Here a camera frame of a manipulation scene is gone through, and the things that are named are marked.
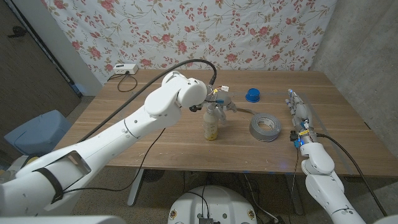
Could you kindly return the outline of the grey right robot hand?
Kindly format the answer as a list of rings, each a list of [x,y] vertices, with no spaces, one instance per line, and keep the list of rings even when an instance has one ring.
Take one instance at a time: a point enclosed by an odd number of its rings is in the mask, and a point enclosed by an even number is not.
[[[285,102],[292,115],[292,124],[295,129],[294,141],[301,145],[317,142],[317,135],[314,132],[313,118],[310,108],[304,103],[301,97],[292,89],[288,89],[289,99]]]

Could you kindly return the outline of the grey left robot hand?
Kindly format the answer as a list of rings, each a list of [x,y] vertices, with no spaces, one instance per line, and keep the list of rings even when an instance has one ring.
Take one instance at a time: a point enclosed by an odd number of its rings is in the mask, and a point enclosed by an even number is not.
[[[226,123],[225,111],[237,112],[237,107],[231,100],[228,92],[223,90],[211,93],[201,104],[189,107],[191,112],[197,112],[202,109],[212,113],[215,118],[218,118],[223,124]]]

